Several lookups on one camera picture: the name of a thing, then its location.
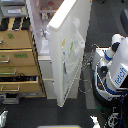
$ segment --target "drawer handle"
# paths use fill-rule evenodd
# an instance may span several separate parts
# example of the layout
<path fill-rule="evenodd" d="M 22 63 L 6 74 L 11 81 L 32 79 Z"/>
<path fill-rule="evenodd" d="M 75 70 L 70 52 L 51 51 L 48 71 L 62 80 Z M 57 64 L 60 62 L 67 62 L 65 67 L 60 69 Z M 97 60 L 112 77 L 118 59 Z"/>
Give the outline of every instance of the drawer handle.
<path fill-rule="evenodd" d="M 0 44 L 2 44 L 2 42 L 3 42 L 3 40 L 1 39 L 1 40 L 0 40 Z"/>
<path fill-rule="evenodd" d="M 1 92 L 19 92 L 19 90 L 20 90 L 20 85 L 18 86 L 18 89 L 17 89 L 17 90 L 5 90 L 5 89 L 3 89 L 3 88 L 4 88 L 4 86 L 2 86 Z"/>
<path fill-rule="evenodd" d="M 11 73 L 11 72 L 0 73 L 0 75 L 15 75 L 15 74 L 16 74 L 16 70 L 13 73 Z"/>
<path fill-rule="evenodd" d="M 8 63 L 9 62 L 9 58 L 6 61 L 0 61 L 0 63 Z"/>

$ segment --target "wooden drawer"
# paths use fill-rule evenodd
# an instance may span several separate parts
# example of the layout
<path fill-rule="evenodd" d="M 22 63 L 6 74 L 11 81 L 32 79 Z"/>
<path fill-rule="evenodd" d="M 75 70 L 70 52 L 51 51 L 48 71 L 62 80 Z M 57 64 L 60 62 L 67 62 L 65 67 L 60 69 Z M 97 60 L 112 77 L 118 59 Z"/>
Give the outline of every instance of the wooden drawer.
<path fill-rule="evenodd" d="M 0 49 L 31 48 L 27 30 L 0 32 Z"/>
<path fill-rule="evenodd" d="M 39 75 L 36 66 L 0 67 L 0 77 L 11 77 L 20 74 L 25 76 Z"/>
<path fill-rule="evenodd" d="M 39 92 L 39 79 L 24 82 L 0 82 L 0 93 Z"/>
<path fill-rule="evenodd" d="M 32 49 L 0 50 L 0 66 L 35 65 Z"/>

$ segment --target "white door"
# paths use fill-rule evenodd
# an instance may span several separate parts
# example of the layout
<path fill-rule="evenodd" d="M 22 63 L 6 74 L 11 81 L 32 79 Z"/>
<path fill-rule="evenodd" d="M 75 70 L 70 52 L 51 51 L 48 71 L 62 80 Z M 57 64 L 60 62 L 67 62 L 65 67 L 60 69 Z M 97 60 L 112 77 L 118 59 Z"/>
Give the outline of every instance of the white door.
<path fill-rule="evenodd" d="M 90 0 L 64 0 L 48 25 L 54 91 L 60 107 L 81 68 L 91 4 Z"/>

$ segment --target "white robot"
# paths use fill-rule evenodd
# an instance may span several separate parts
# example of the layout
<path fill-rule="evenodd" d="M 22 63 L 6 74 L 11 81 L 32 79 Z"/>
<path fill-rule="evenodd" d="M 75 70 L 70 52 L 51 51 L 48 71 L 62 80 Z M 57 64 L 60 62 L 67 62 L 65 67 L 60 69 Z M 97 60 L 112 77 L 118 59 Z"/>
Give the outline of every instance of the white robot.
<path fill-rule="evenodd" d="M 128 37 L 115 34 L 112 46 L 96 48 L 92 69 L 94 93 L 102 103 L 116 105 L 128 92 Z"/>

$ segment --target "wooden cabinet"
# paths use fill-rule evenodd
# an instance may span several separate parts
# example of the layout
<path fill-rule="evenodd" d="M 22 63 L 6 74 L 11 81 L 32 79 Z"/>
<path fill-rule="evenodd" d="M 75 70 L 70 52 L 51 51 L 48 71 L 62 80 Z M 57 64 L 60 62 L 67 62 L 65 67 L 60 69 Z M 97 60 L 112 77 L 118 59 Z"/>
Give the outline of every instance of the wooden cabinet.
<path fill-rule="evenodd" d="M 21 26 L 18 31 L 12 31 L 13 22 L 14 18 L 10 18 L 8 30 L 0 31 L 0 93 L 29 94 L 35 92 L 36 96 L 37 92 L 41 92 L 39 94 L 45 97 L 31 32 L 21 30 Z M 36 79 L 31 80 L 28 79 L 29 77 L 36 77 Z"/>

